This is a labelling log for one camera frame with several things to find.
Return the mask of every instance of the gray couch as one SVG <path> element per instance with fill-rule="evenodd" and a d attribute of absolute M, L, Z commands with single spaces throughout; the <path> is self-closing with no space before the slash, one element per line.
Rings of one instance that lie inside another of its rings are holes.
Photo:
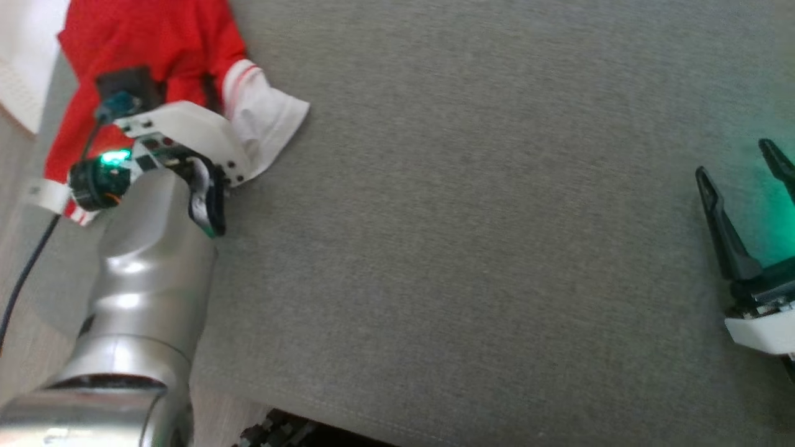
<path fill-rule="evenodd" d="M 723 327 L 693 178 L 764 262 L 795 255 L 754 145 L 795 157 L 792 2 L 231 3 L 312 110 L 231 194 L 197 375 L 399 445 L 793 431 L 779 362 Z M 74 86 L 59 61 L 39 166 Z M 66 333 L 107 217 L 60 225 L 25 290 Z"/>

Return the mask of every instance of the red stripe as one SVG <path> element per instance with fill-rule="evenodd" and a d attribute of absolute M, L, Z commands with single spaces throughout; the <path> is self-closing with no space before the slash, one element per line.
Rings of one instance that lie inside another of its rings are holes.
<path fill-rule="evenodd" d="M 238 79 L 235 81 L 235 86 L 232 88 L 232 97 L 231 97 L 231 99 L 229 101 L 229 104 L 230 104 L 229 110 L 230 111 L 233 111 L 235 109 L 235 107 L 237 106 L 237 104 L 235 104 L 235 102 L 238 99 L 238 89 L 240 88 L 240 83 L 243 81 L 243 78 L 246 77 L 246 74 L 248 74 L 248 72 L 250 72 L 251 70 L 257 70 L 257 69 L 259 69 L 259 67 L 257 65 L 252 64 L 249 68 L 246 68 L 245 70 L 243 70 L 243 72 L 240 73 L 240 76 L 238 76 Z"/>

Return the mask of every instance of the black cable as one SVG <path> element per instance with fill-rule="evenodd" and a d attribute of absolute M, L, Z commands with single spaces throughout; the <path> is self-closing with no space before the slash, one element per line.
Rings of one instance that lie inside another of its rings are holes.
<path fill-rule="evenodd" d="M 14 285 L 14 290 L 11 292 L 11 297 L 8 299 L 8 304 L 6 304 L 6 311 L 2 315 L 2 322 L 0 322 L 0 356 L 2 356 L 2 347 L 6 341 L 6 332 L 8 332 L 8 324 L 11 322 L 11 313 L 14 312 L 14 306 L 17 304 L 17 299 L 19 298 L 19 293 L 22 291 L 22 287 L 25 285 L 25 280 L 28 279 L 28 275 L 30 271 L 33 270 L 33 266 L 36 265 L 36 261 L 39 259 L 39 255 L 44 250 L 45 245 L 47 245 L 47 241 L 49 237 L 52 235 L 52 231 L 55 230 L 55 226 L 58 224 L 60 220 L 60 214 L 56 214 L 50 220 L 45 233 L 41 235 L 41 239 L 39 239 L 38 245 L 36 245 L 36 249 L 33 250 L 33 253 L 30 255 L 28 262 L 25 264 L 25 268 L 22 269 L 22 273 L 19 274 L 19 278 L 17 279 L 17 283 Z"/>
<path fill-rule="evenodd" d="M 83 152 L 80 154 L 80 161 L 85 161 L 86 156 L 88 155 L 88 151 L 91 149 L 91 144 L 94 143 L 94 138 L 96 138 L 97 133 L 99 133 L 99 129 L 102 128 L 104 124 L 104 119 L 97 119 L 94 123 L 94 128 L 91 129 L 91 133 L 88 134 L 88 140 L 86 140 L 86 146 L 83 147 Z"/>
<path fill-rule="evenodd" d="M 96 120 L 94 124 L 94 128 L 91 129 L 91 133 L 88 135 L 88 140 L 86 140 L 86 146 L 83 147 L 83 152 L 80 154 L 80 160 L 85 161 L 86 156 L 88 155 L 88 151 L 91 149 L 91 144 L 94 143 L 94 138 L 96 138 L 99 129 L 105 123 L 105 119 Z M 8 304 L 6 304 L 6 310 L 2 314 L 2 321 L 0 321 L 0 356 L 2 356 L 2 347 L 3 344 L 6 342 L 6 333 L 8 332 L 8 325 L 11 322 L 11 314 L 14 313 L 14 306 L 17 305 L 17 300 L 19 299 L 19 293 L 22 291 L 22 287 L 25 285 L 25 281 L 28 279 L 28 275 L 30 275 L 30 271 L 33 270 L 33 266 L 36 265 L 36 261 L 39 259 L 41 252 L 44 250 L 45 245 L 47 245 L 47 241 L 49 241 L 52 232 L 55 230 L 55 226 L 58 224 L 60 220 L 60 214 L 56 214 L 50 220 L 45 233 L 41 235 L 41 239 L 39 239 L 39 243 L 36 245 L 36 249 L 33 250 L 33 253 L 30 255 L 28 262 L 25 264 L 25 268 L 22 269 L 22 273 L 19 274 L 19 278 L 17 278 L 17 283 L 14 285 L 14 290 L 11 291 L 11 296 L 8 299 Z"/>

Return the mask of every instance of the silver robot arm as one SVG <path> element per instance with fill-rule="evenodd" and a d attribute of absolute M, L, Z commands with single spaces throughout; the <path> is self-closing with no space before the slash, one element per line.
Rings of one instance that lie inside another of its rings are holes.
<path fill-rule="evenodd" d="M 181 447 L 215 244 L 192 220 L 188 184 L 143 173 L 99 244 L 101 268 L 72 356 L 0 410 L 0 445 Z"/>

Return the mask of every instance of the white bracket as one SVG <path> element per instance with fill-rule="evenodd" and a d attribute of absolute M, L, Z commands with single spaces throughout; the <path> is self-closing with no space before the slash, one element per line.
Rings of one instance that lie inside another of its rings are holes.
<path fill-rule="evenodd" d="M 250 179 L 251 161 L 231 123 L 197 104 L 167 103 L 153 111 L 117 119 L 114 124 L 130 138 L 160 133 L 195 150 L 223 169 L 230 186 Z"/>

